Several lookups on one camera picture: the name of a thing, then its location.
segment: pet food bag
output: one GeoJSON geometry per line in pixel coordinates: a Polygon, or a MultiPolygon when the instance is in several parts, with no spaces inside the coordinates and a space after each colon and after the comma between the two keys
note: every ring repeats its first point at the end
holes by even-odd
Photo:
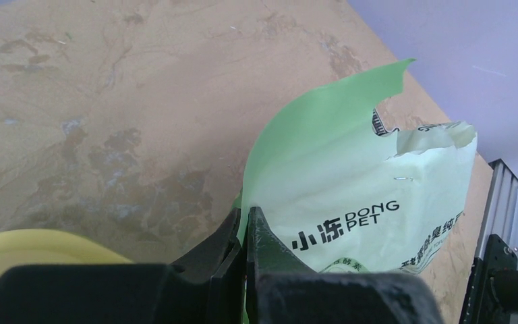
{"type": "Polygon", "coordinates": [[[428,265],[465,206],[477,133],[453,122],[377,134],[374,108],[402,92],[412,61],[311,90],[270,121],[245,168],[240,240],[250,207],[260,207],[315,271],[428,265]]]}

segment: chinese characters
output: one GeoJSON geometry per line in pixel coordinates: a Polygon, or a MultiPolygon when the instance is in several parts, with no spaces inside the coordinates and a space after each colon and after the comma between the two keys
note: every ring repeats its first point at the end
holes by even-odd
{"type": "MultiPolygon", "coordinates": [[[[418,253],[416,254],[416,256],[413,258],[410,258],[409,260],[402,262],[401,267],[407,267],[409,265],[418,265],[420,263],[420,261],[422,261],[424,256],[430,256],[432,253],[430,253],[428,248],[431,247],[431,243],[433,243],[433,241],[435,239],[439,238],[440,235],[442,235],[446,232],[449,232],[452,229],[452,227],[456,224],[456,222],[461,214],[462,214],[462,212],[458,213],[455,217],[452,217],[450,220],[445,222],[444,225],[440,225],[440,226],[437,226],[436,228],[434,228],[434,230],[432,230],[432,234],[431,235],[428,234],[428,237],[424,240],[424,243],[418,250],[418,253]]],[[[439,246],[440,244],[441,244],[441,241],[437,242],[436,246],[439,246]]]]}
{"type": "Polygon", "coordinates": [[[445,129],[449,130],[451,128],[456,128],[459,124],[461,124],[461,121],[454,121],[453,123],[447,123],[447,124],[428,124],[428,125],[422,125],[418,127],[418,130],[421,132],[429,132],[431,129],[443,126],[445,129]]]}
{"type": "MultiPolygon", "coordinates": [[[[371,207],[362,208],[358,212],[346,213],[344,216],[344,223],[341,222],[340,217],[328,219],[321,225],[317,225],[320,241],[322,244],[326,244],[340,238],[345,235],[345,227],[346,231],[351,232],[353,231],[353,228],[357,226],[365,227],[375,225],[378,223],[378,216],[382,213],[386,211],[397,211],[398,209],[400,209],[400,204],[397,201],[392,200],[382,202],[378,205],[372,205],[371,207]]],[[[307,235],[304,231],[300,231],[298,236],[299,240],[294,240],[291,243],[293,250],[299,249],[300,251],[305,251],[318,243],[313,234],[307,235]]]]}
{"type": "Polygon", "coordinates": [[[324,268],[321,272],[328,272],[329,269],[332,271],[333,267],[335,265],[346,266],[356,272],[368,272],[368,270],[362,264],[360,264],[355,259],[351,259],[351,258],[340,258],[340,259],[336,260],[335,262],[331,263],[326,268],[324,268]]]}

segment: wall stain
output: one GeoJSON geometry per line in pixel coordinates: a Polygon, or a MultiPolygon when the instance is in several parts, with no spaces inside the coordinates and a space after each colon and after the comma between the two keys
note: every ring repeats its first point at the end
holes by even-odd
{"type": "Polygon", "coordinates": [[[4,64],[1,68],[10,73],[24,72],[24,73],[37,73],[37,72],[58,72],[59,68],[54,66],[41,66],[35,64],[4,64]]]}
{"type": "Polygon", "coordinates": [[[330,67],[339,79],[363,71],[362,63],[351,47],[340,45],[331,35],[323,35],[322,38],[321,47],[329,53],[330,67]]]}
{"type": "Polygon", "coordinates": [[[140,16],[140,14],[135,13],[133,15],[130,15],[126,18],[124,18],[124,22],[127,22],[128,24],[132,23],[134,25],[139,25],[144,23],[144,18],[140,16]]]}
{"type": "Polygon", "coordinates": [[[264,27],[263,35],[274,37],[282,32],[286,32],[297,27],[297,21],[292,17],[279,15],[277,12],[272,13],[267,18],[261,19],[264,27]]]}
{"type": "Polygon", "coordinates": [[[84,162],[78,161],[78,147],[87,134],[80,119],[61,127],[66,141],[57,150],[67,167],[38,182],[38,190],[18,209],[21,217],[13,228],[62,229],[145,262],[173,261],[215,229],[212,198],[205,190],[209,170],[180,171],[141,184],[135,149],[142,139],[135,128],[91,148],[87,158],[100,194],[79,196],[82,170],[77,166],[84,162]]]}
{"type": "Polygon", "coordinates": [[[29,57],[29,64],[40,64],[48,61],[51,58],[50,55],[35,55],[33,57],[29,57]]]}
{"type": "Polygon", "coordinates": [[[13,40],[11,42],[6,42],[5,44],[1,45],[0,47],[0,53],[4,54],[12,54],[13,51],[17,48],[24,47],[31,51],[34,55],[38,55],[38,50],[34,48],[31,44],[27,43],[26,40],[23,39],[17,39],[13,40]]]}
{"type": "Polygon", "coordinates": [[[55,40],[51,35],[43,34],[40,32],[28,32],[25,35],[25,38],[28,41],[32,41],[32,42],[36,42],[36,43],[58,44],[57,40],[55,40]]]}

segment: yellow plastic container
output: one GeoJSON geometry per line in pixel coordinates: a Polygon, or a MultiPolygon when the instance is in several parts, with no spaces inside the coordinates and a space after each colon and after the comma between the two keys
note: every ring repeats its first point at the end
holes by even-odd
{"type": "Polygon", "coordinates": [[[81,236],[52,229],[0,233],[0,277],[18,265],[122,264],[131,260],[81,236]]]}

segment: green plastic bag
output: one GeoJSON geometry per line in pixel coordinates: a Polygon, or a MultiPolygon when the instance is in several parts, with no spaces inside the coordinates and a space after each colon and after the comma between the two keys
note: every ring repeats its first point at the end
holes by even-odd
{"type": "Polygon", "coordinates": [[[265,127],[243,177],[250,207],[320,272],[419,273],[463,211],[477,133],[465,122],[378,136],[373,110],[412,59],[307,92],[265,127]]]}

